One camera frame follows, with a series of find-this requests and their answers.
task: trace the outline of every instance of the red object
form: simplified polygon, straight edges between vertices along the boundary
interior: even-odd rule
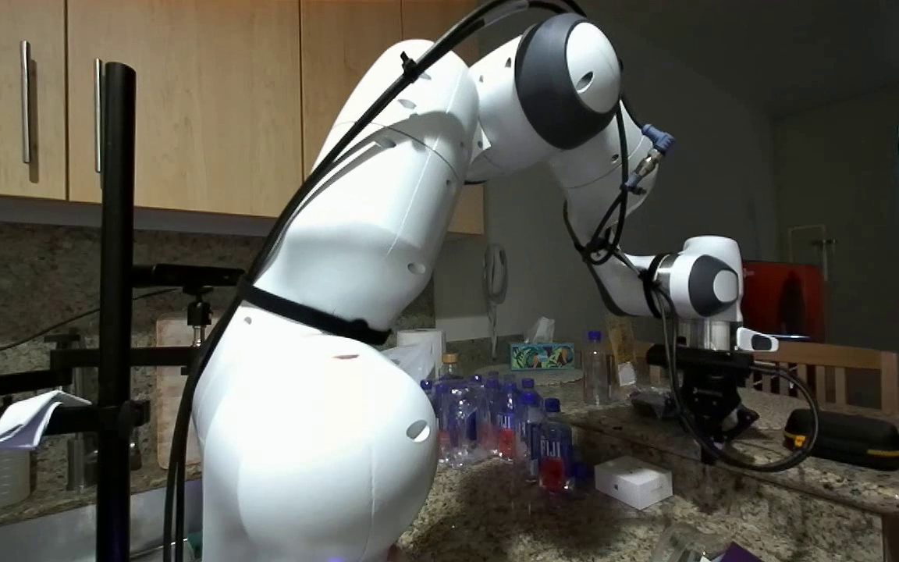
[[[824,341],[824,274],[803,263],[744,263],[744,324]]]

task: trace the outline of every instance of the kitchen cabinet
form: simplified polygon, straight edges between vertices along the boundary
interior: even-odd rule
[[[0,194],[66,198],[66,0],[0,0]]]
[[[96,62],[139,73],[139,207],[277,217],[301,185],[298,0],[69,2],[69,199],[99,199]]]
[[[345,99],[392,45],[438,42],[468,11],[473,0],[303,0],[303,169],[313,169]],[[484,234],[484,189],[459,194],[451,230]]]

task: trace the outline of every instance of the black pole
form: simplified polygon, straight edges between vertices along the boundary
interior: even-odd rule
[[[131,558],[131,266],[134,266],[134,69],[102,69],[102,250],[99,250],[99,466],[96,562]]]

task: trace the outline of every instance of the backsplash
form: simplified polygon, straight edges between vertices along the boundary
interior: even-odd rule
[[[247,270],[260,239],[211,234],[139,234],[134,263],[226,266]],[[236,291],[205,300],[222,310]],[[49,334],[75,329],[89,346],[96,345],[99,305],[99,234],[95,229],[0,224],[0,374],[47,368]],[[154,345],[155,320],[185,316],[191,298],[182,291],[134,291],[134,346]],[[433,300],[424,291],[396,329],[433,324]],[[149,371],[134,368],[134,397],[149,397]],[[140,430],[140,458],[154,458],[149,424]],[[47,436],[38,449],[38,496],[66,492],[69,441]]]

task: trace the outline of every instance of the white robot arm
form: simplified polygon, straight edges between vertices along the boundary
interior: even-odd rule
[[[459,185],[546,162],[604,298],[629,316],[740,320],[731,242],[626,256],[617,229],[653,191],[669,139],[623,105],[605,35],[558,12],[477,66],[393,45],[326,142],[333,152],[386,84],[419,73],[295,207],[211,345],[193,413],[203,557],[383,558],[438,470],[438,420],[375,345],[424,291]]]

